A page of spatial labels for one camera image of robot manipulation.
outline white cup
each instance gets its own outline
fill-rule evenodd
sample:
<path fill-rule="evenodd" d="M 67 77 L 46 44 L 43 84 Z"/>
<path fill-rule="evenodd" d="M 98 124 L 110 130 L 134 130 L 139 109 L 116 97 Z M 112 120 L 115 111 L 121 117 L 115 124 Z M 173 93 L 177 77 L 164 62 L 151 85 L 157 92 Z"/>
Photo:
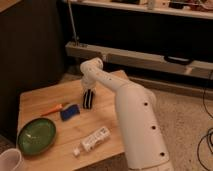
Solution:
<path fill-rule="evenodd" d="M 0 155 L 0 171 L 25 171 L 24 159 L 16 148 L 10 148 Z"/>

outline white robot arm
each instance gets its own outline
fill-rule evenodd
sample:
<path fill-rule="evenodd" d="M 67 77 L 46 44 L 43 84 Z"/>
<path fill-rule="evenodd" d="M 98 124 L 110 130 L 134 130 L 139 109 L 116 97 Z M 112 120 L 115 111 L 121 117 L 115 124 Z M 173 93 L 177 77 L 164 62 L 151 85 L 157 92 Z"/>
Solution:
<path fill-rule="evenodd" d="M 143 86 L 102 70 L 99 58 L 80 66 L 85 91 L 95 82 L 115 92 L 115 109 L 129 170 L 174 171 L 153 107 L 155 95 Z"/>

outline wooden table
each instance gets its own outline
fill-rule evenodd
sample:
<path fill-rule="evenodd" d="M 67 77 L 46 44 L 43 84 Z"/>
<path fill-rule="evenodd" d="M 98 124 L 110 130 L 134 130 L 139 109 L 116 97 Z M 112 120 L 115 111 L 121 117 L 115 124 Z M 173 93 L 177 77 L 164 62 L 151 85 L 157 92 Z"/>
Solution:
<path fill-rule="evenodd" d="M 123 71 L 115 75 L 127 78 Z M 48 116 L 57 127 L 57 138 L 46 152 L 26 157 L 29 171 L 71 171 L 122 153 L 123 145 L 114 111 L 114 93 L 97 83 L 92 110 L 82 108 L 83 94 L 80 80 L 37 89 L 21 94 L 18 130 L 29 121 L 58 103 L 78 104 L 80 115 L 63 122 L 58 112 Z M 110 139 L 87 154 L 75 158 L 72 154 L 85 136 L 105 125 L 111 131 Z"/>

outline green bowl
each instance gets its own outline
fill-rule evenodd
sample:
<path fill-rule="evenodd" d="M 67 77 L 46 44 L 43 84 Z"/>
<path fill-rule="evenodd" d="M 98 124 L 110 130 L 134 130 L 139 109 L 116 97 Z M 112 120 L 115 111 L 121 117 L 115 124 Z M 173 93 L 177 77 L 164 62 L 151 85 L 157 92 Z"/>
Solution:
<path fill-rule="evenodd" d="M 53 144 L 55 136 L 56 126 L 51 120 L 34 119 L 21 129 L 17 145 L 24 155 L 37 155 Z"/>

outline cable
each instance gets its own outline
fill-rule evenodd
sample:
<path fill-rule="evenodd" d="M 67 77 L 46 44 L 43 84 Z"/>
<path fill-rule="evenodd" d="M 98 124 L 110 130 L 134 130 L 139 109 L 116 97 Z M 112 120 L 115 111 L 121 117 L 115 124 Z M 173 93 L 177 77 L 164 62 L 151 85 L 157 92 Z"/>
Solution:
<path fill-rule="evenodd" d="M 211 114 L 206 106 L 206 103 L 205 103 L 205 95 L 206 95 L 206 90 L 208 88 L 208 85 L 209 85 L 209 81 L 211 81 L 211 77 L 213 75 L 213 70 L 211 70 L 210 74 L 209 74 L 209 78 L 206 82 L 206 85 L 204 87 L 204 91 L 203 91 L 203 106 L 204 106 L 204 109 L 206 111 L 206 113 L 213 119 L 213 114 Z M 207 131 L 207 134 L 204 135 L 201 140 L 199 141 L 198 143 L 198 146 L 197 146 L 197 158 L 198 158 L 198 161 L 200 163 L 200 165 L 206 169 L 207 171 L 211 171 L 210 169 L 208 169 L 204 164 L 203 162 L 201 161 L 200 159 L 200 153 L 199 153 L 199 150 L 200 150 L 200 145 L 202 143 L 202 141 L 206 138 L 206 142 L 207 142 L 207 145 L 208 145 L 208 148 L 209 148 L 209 151 L 211 152 L 211 154 L 213 155 L 213 141 L 212 141 L 212 136 L 213 136 L 213 128 L 210 128 L 208 129 Z"/>
<path fill-rule="evenodd" d="M 207 145 L 209 147 L 209 150 L 211 151 L 211 154 L 213 155 L 213 151 L 212 151 L 212 148 L 213 148 L 213 142 L 212 142 L 212 136 L 213 136 L 213 128 L 210 128 L 208 131 L 207 131 L 207 134 L 205 136 L 203 136 L 201 138 L 201 140 L 199 141 L 198 143 L 198 146 L 197 146 L 197 158 L 198 158 L 198 161 L 200 163 L 200 165 L 206 169 L 207 171 L 211 171 L 209 168 L 207 168 L 203 162 L 201 161 L 200 159 L 200 145 L 201 145 L 201 142 L 206 138 L 207 140 Z"/>
<path fill-rule="evenodd" d="M 211 70 L 210 74 L 209 74 L 209 78 L 206 82 L 206 85 L 204 87 L 204 91 L 203 91 L 203 106 L 204 106 L 204 109 L 206 111 L 206 113 L 213 119 L 213 114 L 211 114 L 206 106 L 206 103 L 205 103 L 205 96 L 206 96 L 206 90 L 208 88 L 208 85 L 209 85 L 209 81 L 211 80 L 212 78 L 212 75 L 213 75 L 213 70 Z"/>

